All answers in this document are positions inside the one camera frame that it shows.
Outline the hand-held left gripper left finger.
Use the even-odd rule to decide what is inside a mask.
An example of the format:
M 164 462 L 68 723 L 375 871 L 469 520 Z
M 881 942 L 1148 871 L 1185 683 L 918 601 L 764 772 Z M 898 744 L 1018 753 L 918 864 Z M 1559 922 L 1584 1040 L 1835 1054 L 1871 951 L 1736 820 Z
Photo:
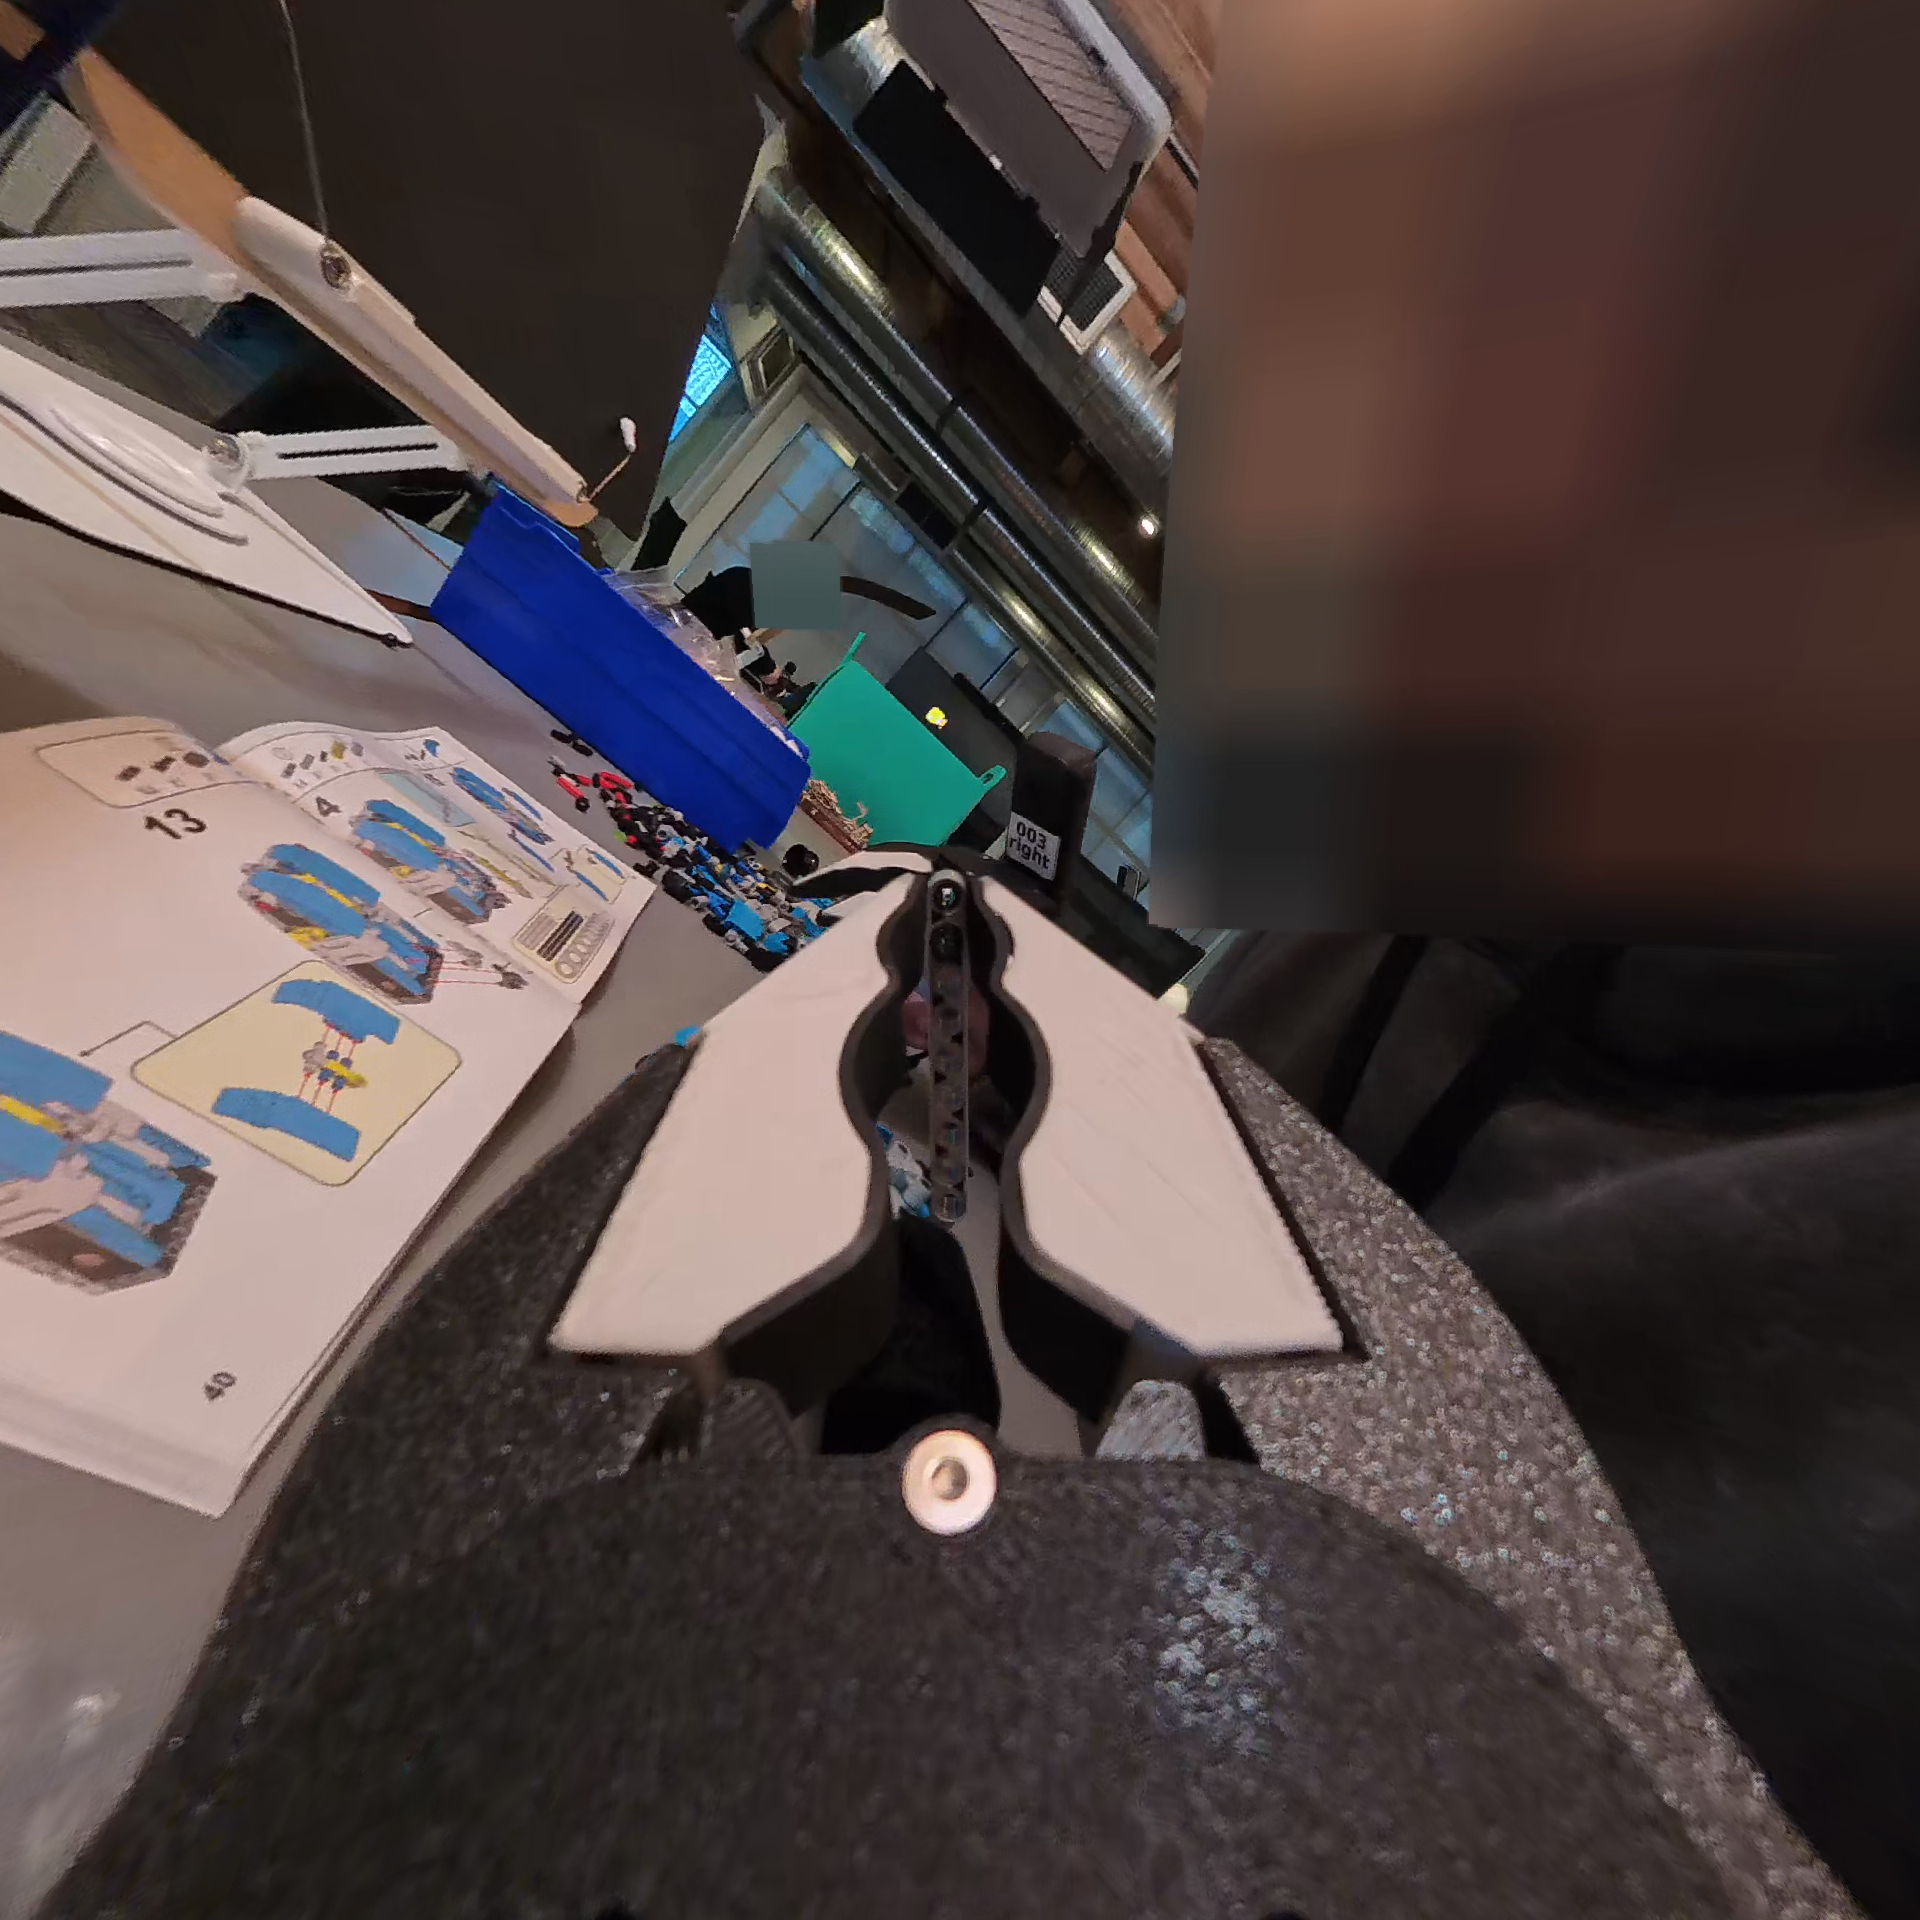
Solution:
M 715 1014 L 548 1349 L 682 1369 L 868 1369 L 898 1307 L 881 1112 L 910 1074 L 922 877 L 886 873 Z

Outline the white and wooden jointed arm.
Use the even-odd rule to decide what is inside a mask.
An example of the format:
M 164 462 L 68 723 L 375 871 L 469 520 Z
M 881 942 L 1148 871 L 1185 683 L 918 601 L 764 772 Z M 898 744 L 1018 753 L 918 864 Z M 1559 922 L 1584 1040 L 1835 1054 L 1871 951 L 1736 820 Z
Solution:
M 242 480 L 464 469 L 561 528 L 596 515 L 586 483 L 509 418 L 331 234 L 256 200 L 139 93 L 89 40 L 109 3 L 4 3 L 4 135 L 57 93 L 157 228 L 4 239 L 4 309 L 260 295 L 409 408 L 416 428 L 242 433 Z

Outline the metal ventilation duct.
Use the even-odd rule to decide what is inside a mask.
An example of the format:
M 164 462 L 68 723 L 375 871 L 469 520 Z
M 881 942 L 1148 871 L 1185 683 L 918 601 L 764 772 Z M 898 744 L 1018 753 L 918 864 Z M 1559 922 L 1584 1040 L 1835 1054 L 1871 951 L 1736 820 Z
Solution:
M 884 448 L 884 492 L 926 495 L 960 582 L 1148 766 L 1176 365 L 1122 313 L 1091 334 L 1012 313 L 854 138 L 884 22 L 813 62 L 802 3 L 738 3 L 731 40 L 776 120 L 751 206 L 781 326 Z

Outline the dark panel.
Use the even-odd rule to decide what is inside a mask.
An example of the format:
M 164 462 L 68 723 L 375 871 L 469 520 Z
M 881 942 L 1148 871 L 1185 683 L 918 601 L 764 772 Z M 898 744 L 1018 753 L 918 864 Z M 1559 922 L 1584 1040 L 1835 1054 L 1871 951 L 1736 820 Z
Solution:
M 762 149 L 721 3 L 120 3 L 93 52 L 639 532 Z

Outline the blue plastic bin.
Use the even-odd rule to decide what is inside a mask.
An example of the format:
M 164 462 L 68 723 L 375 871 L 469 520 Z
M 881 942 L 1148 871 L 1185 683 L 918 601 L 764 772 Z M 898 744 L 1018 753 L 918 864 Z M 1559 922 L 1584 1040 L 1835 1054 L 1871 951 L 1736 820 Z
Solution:
M 490 495 L 430 617 L 712 841 L 768 848 L 799 811 L 802 744 L 515 492 Z

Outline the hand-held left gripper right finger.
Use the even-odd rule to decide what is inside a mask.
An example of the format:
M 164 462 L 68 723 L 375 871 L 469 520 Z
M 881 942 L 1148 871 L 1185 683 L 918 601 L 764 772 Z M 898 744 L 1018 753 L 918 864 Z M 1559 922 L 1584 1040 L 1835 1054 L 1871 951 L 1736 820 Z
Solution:
M 1032 1056 L 1000 1178 L 1020 1364 L 1337 1357 L 1341 1323 L 1181 1019 L 1006 885 L 975 898 L 992 1035 Z

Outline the white flat base plate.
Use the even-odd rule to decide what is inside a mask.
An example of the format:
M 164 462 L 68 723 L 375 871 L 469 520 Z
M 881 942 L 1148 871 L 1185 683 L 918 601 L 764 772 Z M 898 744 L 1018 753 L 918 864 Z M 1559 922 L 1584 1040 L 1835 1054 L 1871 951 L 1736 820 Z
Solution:
M 4 508 L 127 558 L 412 650 L 414 635 L 208 454 L 4 346 Z

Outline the toy building instruction booklet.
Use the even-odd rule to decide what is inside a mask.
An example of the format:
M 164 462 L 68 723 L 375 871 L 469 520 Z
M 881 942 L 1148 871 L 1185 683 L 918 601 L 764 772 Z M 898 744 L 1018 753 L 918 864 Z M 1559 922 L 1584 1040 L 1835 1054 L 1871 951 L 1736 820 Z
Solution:
M 444 729 L 4 737 L 4 1446 L 221 1517 L 652 880 Z

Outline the grey perforated toy beam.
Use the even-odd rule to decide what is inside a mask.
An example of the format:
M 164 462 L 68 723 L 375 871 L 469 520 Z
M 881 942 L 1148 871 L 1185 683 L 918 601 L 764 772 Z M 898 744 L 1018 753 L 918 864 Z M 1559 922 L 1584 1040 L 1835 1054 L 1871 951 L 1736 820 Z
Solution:
M 927 1214 L 940 1226 L 966 1214 L 968 1182 L 968 954 L 966 877 L 936 871 L 926 893 L 926 1076 L 927 1076 Z

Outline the black cabinet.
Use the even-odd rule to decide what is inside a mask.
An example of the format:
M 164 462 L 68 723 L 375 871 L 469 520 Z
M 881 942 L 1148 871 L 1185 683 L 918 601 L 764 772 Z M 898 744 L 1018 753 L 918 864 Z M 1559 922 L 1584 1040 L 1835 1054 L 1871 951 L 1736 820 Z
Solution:
M 952 828 L 952 846 L 988 853 L 1012 822 L 1016 774 L 1020 766 L 1020 729 L 988 704 L 968 678 L 949 674 L 927 650 L 911 653 L 886 682 L 886 691 L 911 711 L 968 774 L 1001 768 L 1001 781 Z

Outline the green plastic board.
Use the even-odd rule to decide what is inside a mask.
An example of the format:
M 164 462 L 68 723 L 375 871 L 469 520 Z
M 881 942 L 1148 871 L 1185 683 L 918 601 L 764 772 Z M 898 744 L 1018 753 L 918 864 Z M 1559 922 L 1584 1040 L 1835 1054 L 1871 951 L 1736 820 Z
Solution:
M 898 704 L 860 662 L 856 633 L 843 660 L 787 723 L 843 820 L 860 816 L 878 846 L 936 848 L 1008 768 L 972 772 L 940 733 Z

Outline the clear plastic bags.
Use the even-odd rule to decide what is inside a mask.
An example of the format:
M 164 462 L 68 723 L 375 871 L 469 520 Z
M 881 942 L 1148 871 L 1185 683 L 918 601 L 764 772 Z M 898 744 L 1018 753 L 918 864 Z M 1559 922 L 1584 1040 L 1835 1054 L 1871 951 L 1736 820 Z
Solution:
M 602 573 L 602 584 L 707 670 L 731 670 L 731 647 L 688 608 L 667 570 Z

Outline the small ceiling air vent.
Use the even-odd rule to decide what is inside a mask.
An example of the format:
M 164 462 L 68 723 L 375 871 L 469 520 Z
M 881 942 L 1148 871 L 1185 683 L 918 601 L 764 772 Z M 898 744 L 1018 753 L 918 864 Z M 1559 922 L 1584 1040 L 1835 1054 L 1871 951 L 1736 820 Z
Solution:
M 1134 295 L 1138 279 L 1113 250 L 1088 263 L 1062 247 L 1041 286 L 1041 313 L 1084 357 Z

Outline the grey desk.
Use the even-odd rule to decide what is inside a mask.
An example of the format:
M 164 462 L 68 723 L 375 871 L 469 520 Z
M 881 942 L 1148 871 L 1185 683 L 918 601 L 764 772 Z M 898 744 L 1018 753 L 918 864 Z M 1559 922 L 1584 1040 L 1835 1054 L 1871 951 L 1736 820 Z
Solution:
M 414 620 L 412 650 L 4 520 L 4 723 L 164 715 L 221 742 L 267 723 L 444 723 L 515 781 L 556 720 Z M 4 1453 L 4 1918 L 31 1918 L 164 1732 L 221 1601 L 327 1399 L 430 1269 L 673 1030 L 759 985 L 673 905 L 647 905 L 573 1038 L 421 1230 L 221 1520 Z

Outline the large ceiling air vent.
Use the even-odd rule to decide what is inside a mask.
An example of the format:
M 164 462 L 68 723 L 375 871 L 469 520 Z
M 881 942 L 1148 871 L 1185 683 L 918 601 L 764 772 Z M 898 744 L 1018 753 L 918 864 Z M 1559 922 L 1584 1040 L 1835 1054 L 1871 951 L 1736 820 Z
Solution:
M 1173 135 L 1163 88 L 1098 3 L 884 3 L 897 48 L 1076 254 L 1116 246 Z

